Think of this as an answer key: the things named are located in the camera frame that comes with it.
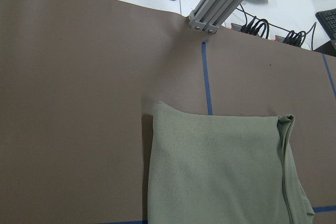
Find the blue painter's tape line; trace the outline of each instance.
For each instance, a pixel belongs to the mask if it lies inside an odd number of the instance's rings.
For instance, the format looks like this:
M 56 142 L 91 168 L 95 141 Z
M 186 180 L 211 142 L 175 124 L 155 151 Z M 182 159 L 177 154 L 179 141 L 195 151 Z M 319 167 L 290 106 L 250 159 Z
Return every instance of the blue painter's tape line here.
M 207 63 L 206 63 L 206 42 L 202 42 L 202 62 L 203 62 L 203 74 L 204 74 L 204 84 L 205 84 L 206 104 L 208 106 L 208 114 L 213 115 L 213 113 L 212 113 L 212 103 L 211 103 L 211 93 L 210 93 L 210 84 L 209 84 L 208 66 L 207 66 Z
M 330 70 L 329 70 L 327 59 L 326 59 L 324 54 L 322 54 L 322 57 L 323 57 L 325 68 L 326 68 L 327 73 L 328 73 L 331 89 L 332 89 L 332 92 L 334 93 L 334 96 L 335 96 L 335 99 L 336 99 L 336 89 L 335 89 L 335 85 L 334 85 L 334 82 L 333 82 L 332 77 L 331 77 L 331 73 L 330 73 Z
M 336 206 L 313 207 L 314 212 L 333 212 L 336 211 Z
M 137 220 L 137 221 L 110 222 L 110 223 L 100 223 L 100 224 L 148 224 L 148 221 L 146 221 L 146 220 Z

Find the folded fabric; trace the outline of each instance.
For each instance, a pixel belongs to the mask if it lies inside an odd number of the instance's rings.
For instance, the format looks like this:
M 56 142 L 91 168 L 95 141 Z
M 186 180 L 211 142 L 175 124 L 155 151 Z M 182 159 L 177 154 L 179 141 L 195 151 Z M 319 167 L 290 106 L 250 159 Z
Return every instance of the folded fabric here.
M 312 223 L 289 145 L 293 122 L 155 104 L 149 224 Z

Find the fabric fold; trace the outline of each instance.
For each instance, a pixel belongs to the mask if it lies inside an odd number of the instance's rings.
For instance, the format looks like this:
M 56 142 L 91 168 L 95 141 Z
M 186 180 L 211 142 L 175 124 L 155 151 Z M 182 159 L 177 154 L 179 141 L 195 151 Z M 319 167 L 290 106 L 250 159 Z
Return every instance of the fabric fold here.
M 293 123 L 155 104 L 149 224 L 312 223 L 289 145 Z

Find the black keyboard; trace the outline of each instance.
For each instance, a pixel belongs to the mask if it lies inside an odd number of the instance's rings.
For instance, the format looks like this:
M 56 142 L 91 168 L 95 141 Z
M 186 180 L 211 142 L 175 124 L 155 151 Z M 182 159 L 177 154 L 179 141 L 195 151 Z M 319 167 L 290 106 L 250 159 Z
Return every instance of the black keyboard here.
M 324 10 L 315 14 L 330 39 L 336 39 L 336 9 Z

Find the green object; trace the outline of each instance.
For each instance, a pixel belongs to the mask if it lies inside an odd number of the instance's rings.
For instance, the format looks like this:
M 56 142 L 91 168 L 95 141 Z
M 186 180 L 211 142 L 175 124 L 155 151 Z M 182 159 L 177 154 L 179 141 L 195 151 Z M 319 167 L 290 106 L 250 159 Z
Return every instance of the green object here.
M 292 115 L 194 115 L 153 109 L 149 224 L 312 223 L 289 137 Z

